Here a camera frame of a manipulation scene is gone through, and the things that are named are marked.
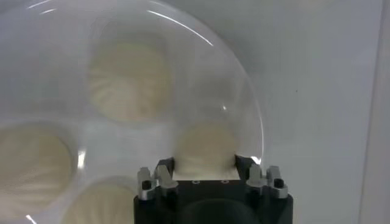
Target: plastic container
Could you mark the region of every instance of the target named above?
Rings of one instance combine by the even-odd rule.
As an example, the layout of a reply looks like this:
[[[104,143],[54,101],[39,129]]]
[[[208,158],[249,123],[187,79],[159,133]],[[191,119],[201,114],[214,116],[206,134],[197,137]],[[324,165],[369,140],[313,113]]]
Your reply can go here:
[[[198,20],[155,1],[39,3],[0,14],[0,125],[55,124],[58,135],[71,136],[77,169],[58,200],[29,214],[36,223],[60,223],[81,190],[99,180],[127,176],[136,189],[138,169],[154,169],[171,157],[177,136],[194,124],[227,124],[239,142],[237,154],[262,158],[261,116],[250,80],[233,52]],[[151,44],[169,61],[173,95],[155,119],[116,122],[89,101],[91,57],[118,40]]]

